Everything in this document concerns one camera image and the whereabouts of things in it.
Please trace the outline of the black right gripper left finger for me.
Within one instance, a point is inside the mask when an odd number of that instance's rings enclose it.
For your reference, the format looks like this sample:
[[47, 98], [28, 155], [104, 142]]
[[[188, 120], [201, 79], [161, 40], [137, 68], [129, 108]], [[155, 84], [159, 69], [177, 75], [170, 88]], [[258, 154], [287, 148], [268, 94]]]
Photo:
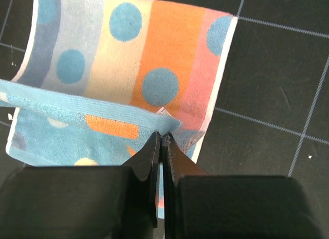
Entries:
[[1, 186], [1, 238], [152, 238], [161, 136], [120, 166], [27, 167]]

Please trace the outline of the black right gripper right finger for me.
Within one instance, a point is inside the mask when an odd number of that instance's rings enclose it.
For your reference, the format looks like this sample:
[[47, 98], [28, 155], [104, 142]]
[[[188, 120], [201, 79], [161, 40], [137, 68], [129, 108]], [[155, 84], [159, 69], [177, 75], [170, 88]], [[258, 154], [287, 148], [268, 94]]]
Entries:
[[171, 134], [161, 147], [166, 238], [321, 237], [295, 179], [209, 175]]

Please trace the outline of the pastel striped towel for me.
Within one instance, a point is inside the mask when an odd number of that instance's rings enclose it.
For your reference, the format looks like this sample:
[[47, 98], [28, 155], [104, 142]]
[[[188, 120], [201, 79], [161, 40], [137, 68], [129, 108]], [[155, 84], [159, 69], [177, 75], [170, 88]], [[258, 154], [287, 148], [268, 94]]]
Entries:
[[31, 166], [116, 166], [153, 132], [197, 161], [238, 19], [160, 0], [33, 0], [6, 152]]

